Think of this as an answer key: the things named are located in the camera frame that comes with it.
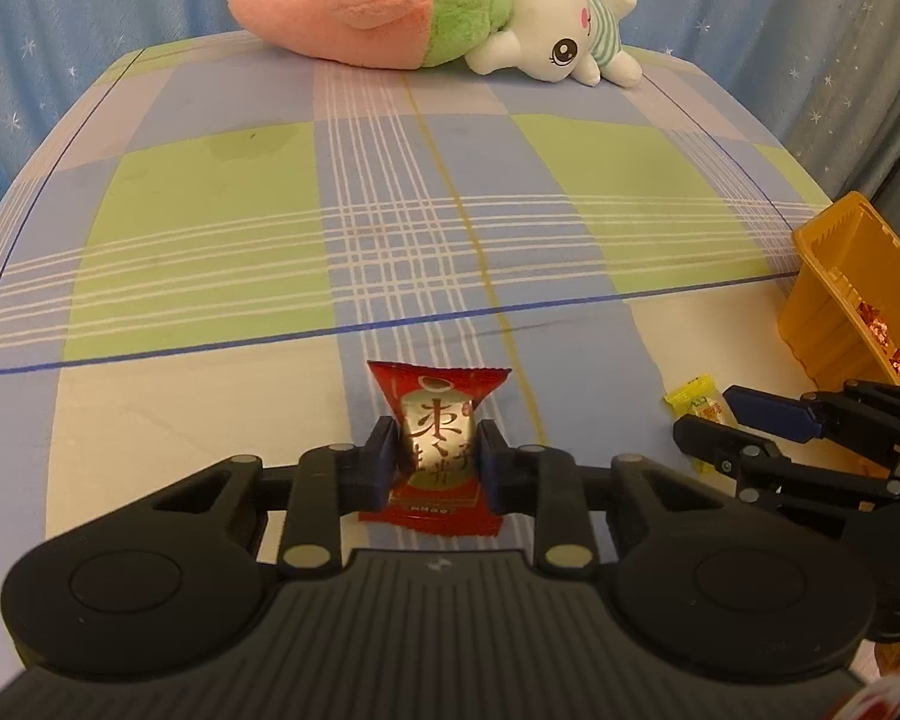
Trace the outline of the red jujube snack packet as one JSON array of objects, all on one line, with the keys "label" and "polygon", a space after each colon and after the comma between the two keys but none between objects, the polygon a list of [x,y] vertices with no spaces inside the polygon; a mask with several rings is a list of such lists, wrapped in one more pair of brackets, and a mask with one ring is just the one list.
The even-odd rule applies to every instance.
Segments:
[{"label": "red jujube snack packet", "polygon": [[476,411],[509,377],[507,367],[368,365],[400,428],[398,481],[385,507],[364,522],[434,536],[496,536],[478,475]]}]

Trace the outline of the white bunny carrot plush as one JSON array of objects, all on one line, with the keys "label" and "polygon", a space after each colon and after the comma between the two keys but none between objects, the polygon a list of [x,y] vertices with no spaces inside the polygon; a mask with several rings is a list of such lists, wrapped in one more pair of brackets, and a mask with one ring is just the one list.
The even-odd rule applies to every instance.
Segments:
[{"label": "white bunny carrot plush", "polygon": [[632,88],[642,67],[621,21],[637,0],[227,0],[230,15],[273,46],[385,70],[464,60],[478,75]]}]

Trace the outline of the checkered tablecloth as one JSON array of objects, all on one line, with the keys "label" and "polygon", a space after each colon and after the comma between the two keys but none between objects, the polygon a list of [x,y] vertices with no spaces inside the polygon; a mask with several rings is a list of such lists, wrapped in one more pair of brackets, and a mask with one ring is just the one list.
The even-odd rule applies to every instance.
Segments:
[{"label": "checkered tablecloth", "polygon": [[[502,367],[482,414],[683,468],[663,395],[800,392],[775,330],[823,189],[694,65],[624,91],[121,57],[0,203],[0,590],[44,539],[222,458],[361,442],[372,361]],[[19,672],[0,616],[0,688]]]}]

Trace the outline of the yellow green candy packet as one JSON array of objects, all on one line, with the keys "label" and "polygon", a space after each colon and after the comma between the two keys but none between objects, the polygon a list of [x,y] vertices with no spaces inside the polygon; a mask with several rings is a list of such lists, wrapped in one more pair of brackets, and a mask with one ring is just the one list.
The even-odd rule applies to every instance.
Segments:
[{"label": "yellow green candy packet", "polygon": [[694,415],[724,426],[738,426],[724,395],[720,394],[717,383],[709,374],[702,374],[681,383],[679,387],[670,390],[663,397],[663,401],[675,418]]}]

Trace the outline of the orange plastic tray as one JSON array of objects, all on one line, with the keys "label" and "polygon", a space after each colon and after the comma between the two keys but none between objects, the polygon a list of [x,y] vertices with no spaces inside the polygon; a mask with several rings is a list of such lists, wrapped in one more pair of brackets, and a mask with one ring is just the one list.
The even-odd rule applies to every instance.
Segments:
[{"label": "orange plastic tray", "polygon": [[793,232],[800,270],[777,328],[821,390],[850,379],[900,385],[900,375],[857,312],[874,305],[900,344],[900,238],[859,192]]}]

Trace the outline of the red candy wrapper in tray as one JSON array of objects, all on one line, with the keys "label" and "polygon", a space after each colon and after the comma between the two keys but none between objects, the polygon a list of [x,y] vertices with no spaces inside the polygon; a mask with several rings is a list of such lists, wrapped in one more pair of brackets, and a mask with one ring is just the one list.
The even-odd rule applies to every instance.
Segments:
[{"label": "red candy wrapper in tray", "polygon": [[894,372],[900,375],[900,344],[894,343],[891,338],[889,325],[883,314],[874,305],[865,301],[859,302],[857,312],[873,338],[877,340],[878,346],[888,353],[889,364],[893,367]]}]

